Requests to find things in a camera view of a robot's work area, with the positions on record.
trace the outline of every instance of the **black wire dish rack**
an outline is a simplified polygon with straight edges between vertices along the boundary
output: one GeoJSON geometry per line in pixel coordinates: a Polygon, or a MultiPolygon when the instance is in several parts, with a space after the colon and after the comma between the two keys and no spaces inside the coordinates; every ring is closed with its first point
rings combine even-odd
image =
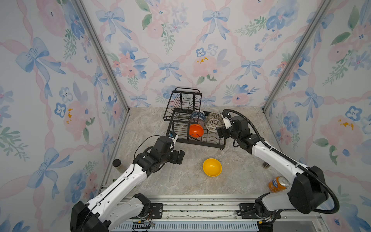
{"type": "MultiPolygon", "coordinates": [[[[189,135],[189,126],[191,124],[198,124],[190,116],[193,111],[200,111],[201,98],[202,93],[198,89],[175,88],[172,91],[164,114],[164,121],[170,122],[166,134],[174,131],[178,135],[177,142],[179,143],[216,147],[222,150],[226,146],[225,139],[220,139],[217,132],[209,131],[206,128],[206,122],[203,127],[204,134],[201,137],[195,138],[189,135]],[[179,91],[178,89],[187,89],[188,91],[179,91]]],[[[204,113],[208,116],[210,112],[204,111],[204,113]]]]}

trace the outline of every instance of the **floral wallpaper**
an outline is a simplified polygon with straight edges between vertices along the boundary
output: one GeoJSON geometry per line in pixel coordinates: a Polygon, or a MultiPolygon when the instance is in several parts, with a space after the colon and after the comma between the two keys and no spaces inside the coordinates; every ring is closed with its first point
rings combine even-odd
{"type": "Polygon", "coordinates": [[[321,1],[83,3],[129,106],[159,107],[176,86],[203,106],[263,105],[321,1]]]}
{"type": "Polygon", "coordinates": [[[331,232],[371,231],[370,54],[371,1],[334,0],[266,111],[282,151],[320,167],[338,196],[322,215],[331,232]]]}
{"type": "Polygon", "coordinates": [[[125,111],[71,2],[6,1],[0,25],[0,231],[65,231],[125,111]]]}

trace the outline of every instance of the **yellow bowl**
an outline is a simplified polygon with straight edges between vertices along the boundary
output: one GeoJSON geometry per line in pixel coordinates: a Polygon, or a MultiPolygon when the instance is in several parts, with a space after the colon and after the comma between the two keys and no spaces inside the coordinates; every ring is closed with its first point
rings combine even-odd
{"type": "Polygon", "coordinates": [[[204,172],[206,175],[211,177],[216,177],[221,174],[221,164],[216,159],[207,159],[205,160],[204,164],[202,165],[204,172]]]}

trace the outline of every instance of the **blue patterned bowl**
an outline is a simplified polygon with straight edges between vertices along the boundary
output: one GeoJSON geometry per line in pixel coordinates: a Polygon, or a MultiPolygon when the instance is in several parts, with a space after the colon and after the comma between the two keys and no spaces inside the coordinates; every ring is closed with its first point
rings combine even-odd
{"type": "Polygon", "coordinates": [[[191,113],[191,118],[200,118],[203,121],[206,121],[206,115],[203,111],[195,110],[191,113]]]}

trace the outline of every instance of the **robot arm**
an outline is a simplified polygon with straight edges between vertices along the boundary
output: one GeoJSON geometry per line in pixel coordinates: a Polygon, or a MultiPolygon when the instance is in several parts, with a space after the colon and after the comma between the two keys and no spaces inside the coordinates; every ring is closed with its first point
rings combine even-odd
{"type": "Polygon", "coordinates": [[[117,204],[149,175],[159,171],[165,163],[182,164],[184,151],[174,150],[178,135],[160,136],[153,147],[138,154],[129,168],[106,190],[86,204],[79,201],[71,213],[72,232],[111,231],[132,217],[144,218],[149,214],[150,200],[139,193],[117,206],[117,204]]]}
{"type": "Polygon", "coordinates": [[[255,126],[244,115],[234,110],[225,109],[222,113],[224,126],[217,129],[219,137],[231,137],[234,147],[241,147],[248,153],[261,158],[279,171],[291,185],[290,191],[266,193],[255,200],[255,212],[264,218],[272,211],[295,209],[308,214],[311,211],[319,213],[336,213],[339,210],[339,201],[332,190],[326,185],[323,172],[320,168],[301,164],[282,152],[278,151],[262,138],[255,126]],[[231,117],[229,112],[237,114],[231,117]],[[250,133],[249,125],[255,134],[250,133]],[[328,199],[334,200],[332,210],[316,209],[328,199]]]}

